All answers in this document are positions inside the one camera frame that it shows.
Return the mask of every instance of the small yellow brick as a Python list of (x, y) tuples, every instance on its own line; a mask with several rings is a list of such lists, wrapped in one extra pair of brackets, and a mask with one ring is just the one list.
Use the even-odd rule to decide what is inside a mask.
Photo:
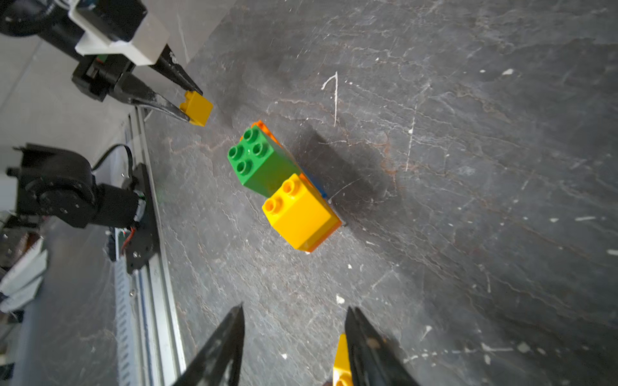
[(191, 118), (191, 124), (206, 126), (206, 121), (213, 110), (213, 104), (197, 91), (187, 91), (185, 101), (180, 104), (180, 110)]

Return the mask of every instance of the black cable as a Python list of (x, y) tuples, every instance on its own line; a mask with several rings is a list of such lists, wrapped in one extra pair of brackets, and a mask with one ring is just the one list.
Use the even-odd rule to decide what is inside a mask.
[(47, 5), (38, 13), (24, 17), (14, 16), (9, 12), (13, 3), (15, 0), (0, 0), (0, 33), (7, 36), (36, 35), (51, 28), (67, 15), (67, 10), (58, 6), (54, 0), (48, 0)]
[(109, 155), (114, 151), (114, 149), (120, 147), (120, 146), (124, 146), (124, 149), (127, 151), (127, 158), (129, 159), (127, 162), (129, 164), (129, 172), (127, 173), (127, 176), (129, 179), (133, 180), (133, 153), (131, 153), (131, 149), (127, 146), (124, 145), (122, 143), (117, 143), (114, 146), (110, 147), (105, 154), (103, 154), (101, 156), (101, 158), (99, 158), (99, 161), (96, 162), (96, 164), (92, 167), (92, 171), (94, 172), (96, 169), (99, 169), (101, 167), (101, 165), (103, 164), (103, 162), (109, 157)]

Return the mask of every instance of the dark stone surface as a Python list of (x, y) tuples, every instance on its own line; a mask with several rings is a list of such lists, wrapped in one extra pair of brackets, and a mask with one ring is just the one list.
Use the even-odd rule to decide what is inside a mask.
[[(242, 384), (321, 384), (360, 305), (422, 385), (614, 384), (617, 14), (237, 3), (188, 66), (208, 126), (147, 128), (187, 359), (244, 301)], [(258, 119), (349, 222), (311, 255), (226, 160)]]

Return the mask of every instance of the lego stud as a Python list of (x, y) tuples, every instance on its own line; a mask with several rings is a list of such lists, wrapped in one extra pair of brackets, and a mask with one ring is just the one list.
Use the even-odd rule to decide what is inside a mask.
[(227, 156), (236, 161), (238, 158), (242, 157), (242, 151), (242, 146), (233, 146), (230, 148), (230, 151), (227, 152)]
[(264, 143), (257, 143), (254, 147), (253, 147), (253, 153), (258, 156), (258, 157), (263, 157), (266, 155), (266, 152), (268, 152), (268, 144), (266, 142)]
[(242, 136), (242, 138), (245, 139), (245, 141), (252, 143), (254, 142), (256, 139), (258, 139), (258, 136), (260, 134), (258, 133), (258, 129), (257, 128), (250, 128), (249, 130), (247, 130), (245, 132), (245, 134)]
[(269, 198), (264, 203), (264, 212), (268, 214), (277, 214), (281, 210), (281, 200), (277, 198)]
[(241, 175), (247, 175), (251, 171), (251, 161), (242, 161), (236, 166), (236, 171)]
[(290, 180), (286, 180), (283, 183), (282, 186), (283, 189), (283, 193), (287, 194), (288, 196), (292, 197), (296, 194), (296, 191), (298, 190), (298, 183), (296, 183), (296, 181), (290, 179)]

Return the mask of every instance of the stacked lego bricks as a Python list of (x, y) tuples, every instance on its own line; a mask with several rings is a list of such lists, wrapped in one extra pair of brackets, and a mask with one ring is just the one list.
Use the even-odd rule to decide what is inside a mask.
[(227, 158), (240, 183), (266, 197), (268, 222), (292, 247), (313, 252), (341, 220), (262, 121), (254, 123)]

